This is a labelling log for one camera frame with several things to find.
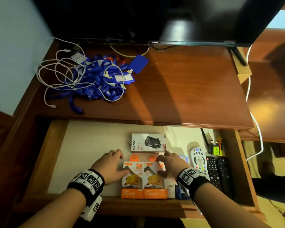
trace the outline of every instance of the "black wristband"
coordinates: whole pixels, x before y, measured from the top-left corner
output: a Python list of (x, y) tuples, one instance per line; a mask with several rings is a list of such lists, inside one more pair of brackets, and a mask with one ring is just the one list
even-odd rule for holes
[(177, 177), (177, 183), (179, 187), (186, 193), (191, 199), (194, 198), (194, 194), (197, 189), (205, 184), (210, 182), (199, 170), (193, 168), (183, 169)]
[(77, 174), (67, 188), (75, 188), (82, 192), (87, 201), (86, 205), (91, 206), (102, 192), (104, 183), (104, 178), (100, 173), (89, 169)]

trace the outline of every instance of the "black television screen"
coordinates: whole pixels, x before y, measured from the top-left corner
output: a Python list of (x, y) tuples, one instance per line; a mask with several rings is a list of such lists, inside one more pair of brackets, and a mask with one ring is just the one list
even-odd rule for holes
[(285, 0), (34, 0), (55, 37), (250, 46)]

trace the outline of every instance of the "black charger image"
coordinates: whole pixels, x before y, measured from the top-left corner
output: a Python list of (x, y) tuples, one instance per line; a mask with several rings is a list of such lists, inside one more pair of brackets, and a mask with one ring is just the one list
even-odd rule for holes
[(150, 147), (157, 149), (157, 148), (160, 148), (162, 146), (162, 144), (160, 144), (159, 138), (152, 138), (152, 137), (148, 136), (145, 139), (145, 146), (150, 146)]

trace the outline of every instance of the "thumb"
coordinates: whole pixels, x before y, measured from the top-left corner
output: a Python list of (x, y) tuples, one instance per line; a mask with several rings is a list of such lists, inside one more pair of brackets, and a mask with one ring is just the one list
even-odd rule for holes
[(167, 177), (167, 171), (158, 171), (157, 174), (162, 176), (163, 178)]
[(127, 176), (130, 173), (129, 170), (122, 170), (117, 172), (118, 179)]

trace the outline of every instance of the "orange and white box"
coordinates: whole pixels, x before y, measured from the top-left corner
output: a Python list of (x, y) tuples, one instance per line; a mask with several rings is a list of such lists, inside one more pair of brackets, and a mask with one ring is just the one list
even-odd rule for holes
[(122, 178), (122, 199), (143, 199), (144, 198), (144, 162), (126, 161), (124, 170), (130, 173)]
[(145, 199), (166, 199), (165, 179), (157, 174), (158, 170), (166, 170), (163, 162), (144, 162), (144, 194)]

